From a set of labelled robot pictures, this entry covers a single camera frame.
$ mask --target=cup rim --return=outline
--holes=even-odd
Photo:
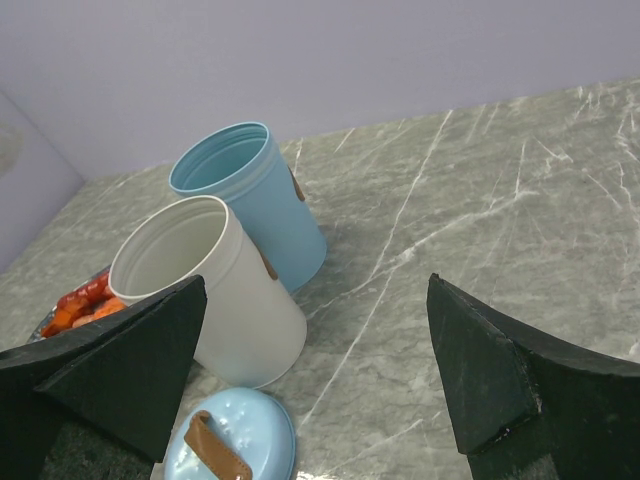
[[[251,126],[255,126],[255,127],[260,127],[261,129],[264,130],[264,132],[266,133],[266,137],[264,139],[264,143],[262,144],[262,146],[260,147],[260,150],[258,150],[256,152],[256,154],[253,156],[253,158],[251,160],[249,160],[247,163],[245,163],[242,167],[240,167],[238,170],[236,170],[235,172],[233,172],[231,175],[228,175],[224,178],[221,178],[219,180],[216,180],[215,182],[209,183],[203,187],[198,187],[198,188],[183,188],[183,187],[179,187],[176,185],[176,182],[174,182],[174,176],[176,175],[176,171],[183,165],[184,162],[186,162],[186,158],[189,156],[189,154],[191,152],[193,152],[200,144],[202,144],[203,142],[209,140],[210,138],[213,138],[215,136],[219,136],[222,135],[224,133],[226,133],[229,130],[232,130],[234,128],[238,128],[238,127],[251,127]],[[219,186],[220,184],[222,184],[223,182],[228,182],[231,181],[231,179],[235,178],[236,176],[242,176],[247,170],[253,168],[253,164],[255,163],[256,158],[260,158],[260,156],[263,154],[263,152],[265,151],[265,149],[267,148],[267,146],[269,145],[271,141],[271,130],[269,129],[269,127],[267,127],[264,123],[262,122],[255,122],[255,121],[249,121],[249,122],[239,122],[239,123],[234,123],[233,125],[228,125],[226,127],[220,128],[218,130],[216,130],[213,133],[210,133],[204,137],[202,137],[200,140],[198,140],[196,143],[194,143],[193,145],[191,145],[191,147],[189,147],[189,149],[187,149],[186,152],[184,152],[182,154],[182,156],[178,159],[178,161],[175,163],[175,165],[173,166],[173,168],[171,169],[171,172],[169,173],[169,186],[171,187],[171,189],[176,192],[179,195],[191,195],[191,196],[195,196],[195,195],[203,195],[205,194],[204,192],[208,191],[209,189],[211,189],[212,187],[216,187]]]
[[[214,201],[215,203],[217,203],[218,205],[221,205],[223,210],[224,210],[224,214],[225,214],[225,218],[224,218],[224,226],[222,228],[222,231],[220,232],[220,235],[218,236],[216,242],[213,244],[213,246],[211,247],[211,249],[209,250],[209,252],[202,258],[202,260],[200,260],[191,270],[189,270],[187,273],[185,273],[184,275],[182,275],[180,278],[177,278],[176,280],[174,280],[172,283],[170,283],[169,285],[165,285],[162,288],[159,288],[155,291],[152,292],[148,292],[148,293],[143,293],[143,294],[139,294],[139,295],[126,295],[124,293],[119,292],[117,289],[115,289],[113,287],[113,282],[112,282],[112,276],[113,276],[113,271],[115,270],[115,268],[119,267],[118,261],[121,261],[121,257],[123,256],[123,252],[126,252],[126,249],[130,247],[130,244],[132,243],[132,241],[138,237],[140,235],[140,232],[147,228],[147,226],[152,223],[152,222],[157,222],[159,218],[161,218],[163,215],[166,215],[166,213],[168,211],[171,210],[176,210],[178,208],[182,208],[184,204],[186,203],[197,203],[197,202],[202,202],[202,201]],[[127,239],[123,242],[123,244],[120,246],[120,248],[118,249],[118,253],[116,253],[116,256],[113,258],[113,262],[111,263],[111,268],[109,269],[109,288],[111,289],[111,291],[113,292],[113,294],[118,297],[120,300],[123,300],[125,303],[135,303],[138,302],[140,300],[143,300],[145,298],[148,298],[152,295],[155,295],[158,292],[161,292],[162,290],[164,290],[165,288],[178,283],[182,280],[184,280],[185,278],[188,278],[190,276],[192,276],[194,274],[195,271],[197,271],[202,264],[204,264],[210,257],[211,255],[215,252],[216,248],[218,247],[218,245],[220,245],[220,242],[222,241],[222,239],[225,237],[225,234],[227,234],[227,230],[229,228],[229,207],[227,206],[227,204],[220,198],[215,197],[213,195],[198,195],[198,196],[194,196],[194,197],[187,197],[187,198],[183,198],[181,200],[178,200],[176,202],[171,203],[170,205],[167,205],[166,207],[162,208],[161,210],[157,211],[156,213],[154,213],[153,215],[151,215],[149,218],[147,218],[144,222],[142,222],[142,224],[140,224],[140,226],[138,226],[133,233],[131,233],[131,235],[129,235],[127,237]]]

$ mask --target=light blue cup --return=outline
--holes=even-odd
[[[322,266],[326,240],[265,125],[239,123],[201,140],[175,164],[169,185],[183,197],[224,200],[289,292]]]
[[[210,414],[209,430],[251,468],[253,480],[291,478],[296,435],[286,410],[257,390],[231,388],[210,396],[187,416],[167,451],[166,480],[219,480],[184,440],[192,417],[201,410]]]

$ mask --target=leather strap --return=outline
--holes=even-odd
[[[258,253],[262,257],[262,263],[264,263],[264,268],[267,269],[267,273],[269,274],[269,276],[271,277],[272,280],[277,280],[278,279],[278,272],[276,272],[276,269],[273,268],[273,265],[271,265],[271,262],[269,261],[269,259],[267,257],[265,257],[264,253],[262,253],[262,250],[260,250],[260,247],[258,247],[256,245],[256,248],[258,249]]]
[[[191,419],[184,441],[220,480],[252,480],[253,472],[207,427],[211,414],[200,410]]]
[[[296,180],[296,177],[293,175],[293,172],[291,171],[291,167],[289,167],[289,173],[291,174],[291,180],[293,180],[293,188],[296,189],[296,195],[298,196],[298,200],[300,200],[301,202],[304,202],[305,200],[304,193],[302,193],[302,189],[300,188],[300,185],[298,185],[298,181]]]

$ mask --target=white wall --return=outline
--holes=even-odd
[[[0,130],[3,272],[78,191],[83,180],[2,93]]]
[[[638,0],[4,0],[0,86],[86,177],[640,74]]]

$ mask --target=lid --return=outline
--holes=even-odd
[[[294,460],[295,432],[282,405],[257,390],[231,388],[187,416],[169,446],[165,478],[283,480]]]

